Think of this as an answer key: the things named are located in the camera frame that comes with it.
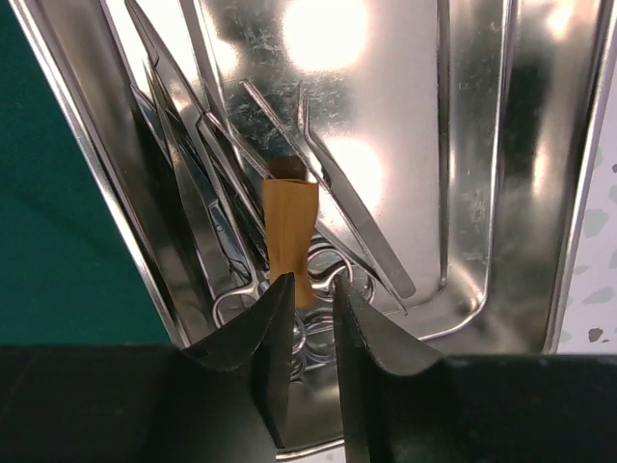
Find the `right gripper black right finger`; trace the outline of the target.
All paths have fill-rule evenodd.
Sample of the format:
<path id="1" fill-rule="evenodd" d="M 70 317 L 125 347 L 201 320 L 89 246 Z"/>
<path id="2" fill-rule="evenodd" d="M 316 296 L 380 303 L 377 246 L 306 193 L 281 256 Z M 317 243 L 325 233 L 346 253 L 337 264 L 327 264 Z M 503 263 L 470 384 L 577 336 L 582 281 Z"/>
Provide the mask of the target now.
<path id="1" fill-rule="evenodd" d="M 612 462 L 612 355 L 445 355 L 335 279 L 349 462 Z"/>

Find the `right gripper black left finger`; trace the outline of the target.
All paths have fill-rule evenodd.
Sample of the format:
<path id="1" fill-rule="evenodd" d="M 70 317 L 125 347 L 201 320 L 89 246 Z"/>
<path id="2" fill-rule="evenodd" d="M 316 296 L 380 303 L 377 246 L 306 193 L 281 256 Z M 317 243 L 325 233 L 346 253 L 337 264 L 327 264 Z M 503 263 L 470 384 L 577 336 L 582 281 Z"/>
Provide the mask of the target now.
<path id="1" fill-rule="evenodd" d="M 5 346 L 5 462 L 271 462 L 287 420 L 294 277 L 187 349 Z"/>

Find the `steel hemostat forceps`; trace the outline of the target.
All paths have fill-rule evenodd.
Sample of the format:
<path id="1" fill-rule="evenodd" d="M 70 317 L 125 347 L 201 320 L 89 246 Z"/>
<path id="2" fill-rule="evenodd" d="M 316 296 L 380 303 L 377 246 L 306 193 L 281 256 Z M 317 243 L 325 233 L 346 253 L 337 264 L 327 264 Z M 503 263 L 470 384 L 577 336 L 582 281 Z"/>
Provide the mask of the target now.
<path id="1" fill-rule="evenodd" d="M 238 213 L 238 206 L 233 203 L 232 193 L 228 191 L 228 194 L 232 200 L 234 213 L 237 217 L 237 223 L 241 229 L 244 239 L 246 240 L 247 246 L 251 253 L 251 258 L 258 272 L 261 294 L 262 290 L 270 285 L 270 265 L 269 263 L 265 265 L 257 260 L 254 250 L 254 234 L 246 230 L 243 220 Z M 308 271 L 310 269 L 313 271 L 320 271 L 329 266 L 329 264 L 335 259 L 335 256 L 321 254 L 316 259 L 308 261 Z M 354 273 L 352 277 L 348 277 L 345 274 L 337 275 L 353 278 Z M 313 303 L 307 308 L 296 308 L 292 343 L 292 379 L 298 379 L 306 369 L 319 368 L 335 361 L 335 348 L 333 345 L 328 344 L 325 347 L 319 347 L 311 340 L 316 334 L 333 329 L 333 303 L 334 300 L 331 302 L 325 302 L 315 297 Z"/>
<path id="2" fill-rule="evenodd" d="M 213 45 L 206 28 L 207 12 L 203 2 L 181 1 L 179 5 L 195 55 L 202 125 L 210 130 L 213 142 L 219 148 L 216 167 L 227 190 L 232 193 L 233 203 L 238 206 L 238 213 L 246 230 L 254 234 L 257 260 L 267 265 L 269 259 L 266 257 L 266 228 L 261 188 L 251 182 L 249 171 L 255 171 L 260 179 L 271 179 L 272 172 L 261 154 L 242 139 L 236 127 L 227 120 L 225 106 L 218 90 L 219 71 L 209 56 Z M 332 255 L 336 259 L 320 271 L 310 269 L 308 280 L 314 297 L 331 302 L 334 300 L 335 275 L 345 274 L 352 277 L 353 268 L 348 256 L 335 246 L 332 234 L 318 223 L 308 246 L 307 261 L 312 261 L 321 254 Z"/>

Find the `orange adhesive bandage strip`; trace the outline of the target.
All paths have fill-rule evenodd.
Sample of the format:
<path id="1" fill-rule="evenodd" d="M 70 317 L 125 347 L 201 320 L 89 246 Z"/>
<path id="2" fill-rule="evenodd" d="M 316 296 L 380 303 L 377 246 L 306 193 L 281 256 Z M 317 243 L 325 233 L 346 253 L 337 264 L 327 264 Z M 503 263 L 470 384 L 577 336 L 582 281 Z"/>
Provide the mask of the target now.
<path id="1" fill-rule="evenodd" d="M 319 206 L 319 186 L 299 179 L 262 182 L 270 282 L 293 273 L 295 307 L 310 306 L 315 296 L 309 279 L 308 256 Z"/>

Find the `steel straight tweezers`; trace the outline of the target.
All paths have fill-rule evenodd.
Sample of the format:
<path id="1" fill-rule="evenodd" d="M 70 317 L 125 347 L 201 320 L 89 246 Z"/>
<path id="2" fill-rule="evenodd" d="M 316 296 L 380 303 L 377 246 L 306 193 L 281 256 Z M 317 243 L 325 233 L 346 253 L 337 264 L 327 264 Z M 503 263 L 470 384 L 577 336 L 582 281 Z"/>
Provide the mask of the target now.
<path id="1" fill-rule="evenodd" d="M 311 177 L 317 181 L 318 185 L 320 185 L 329 194 L 326 186 L 327 178 L 322 172 L 321 166 L 314 157 L 313 153 L 311 152 L 311 154 L 306 154 L 304 151 L 302 151 L 298 144 L 292 139 L 280 117 L 276 114 L 272 106 L 267 102 L 265 96 L 261 93 L 261 91 L 256 87 L 254 83 L 245 79 L 241 82 L 241 85 L 253 99 L 255 104 L 259 107 L 261 112 L 277 129 L 279 134 L 283 137 L 283 139 L 291 149 L 292 156 L 290 157 L 290 159 L 285 161 L 277 160 L 270 163 L 270 165 L 275 168 L 275 173 L 277 175 L 291 174 L 293 178 L 297 179 L 300 179 L 305 175 L 311 175 Z M 396 306 L 400 311 L 405 312 L 407 310 L 404 305 L 404 300 L 403 304 L 400 305 L 391 295 L 390 297 L 394 300 Z"/>

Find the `steel surgical scissors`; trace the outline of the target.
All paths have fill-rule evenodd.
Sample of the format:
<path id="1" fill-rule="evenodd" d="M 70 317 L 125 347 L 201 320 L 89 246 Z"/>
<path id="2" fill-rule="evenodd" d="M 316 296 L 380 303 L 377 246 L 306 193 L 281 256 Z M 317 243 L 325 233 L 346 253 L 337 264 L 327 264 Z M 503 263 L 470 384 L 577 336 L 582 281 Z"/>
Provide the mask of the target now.
<path id="1" fill-rule="evenodd" d="M 138 2 L 125 5 L 148 55 L 148 85 L 200 264 L 208 278 L 230 280 L 213 295 L 212 318 L 220 328 L 229 320 L 229 309 L 243 310 L 260 296 L 258 272 L 225 185 L 250 212 L 255 208 L 169 48 Z"/>

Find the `curved tip steel tweezers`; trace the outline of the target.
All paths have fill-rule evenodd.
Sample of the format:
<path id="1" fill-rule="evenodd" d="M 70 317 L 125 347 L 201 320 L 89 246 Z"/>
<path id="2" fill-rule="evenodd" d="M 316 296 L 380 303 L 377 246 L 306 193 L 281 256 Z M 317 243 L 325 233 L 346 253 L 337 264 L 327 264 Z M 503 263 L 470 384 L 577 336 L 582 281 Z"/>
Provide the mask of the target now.
<path id="1" fill-rule="evenodd" d="M 400 304 L 416 294 L 416 285 L 392 250 L 372 214 L 339 166 L 325 143 L 310 124 L 310 98 L 306 86 L 299 84 L 298 125 L 308 147 L 325 174 L 326 186 L 341 217 L 360 244 L 372 268 L 389 294 Z"/>

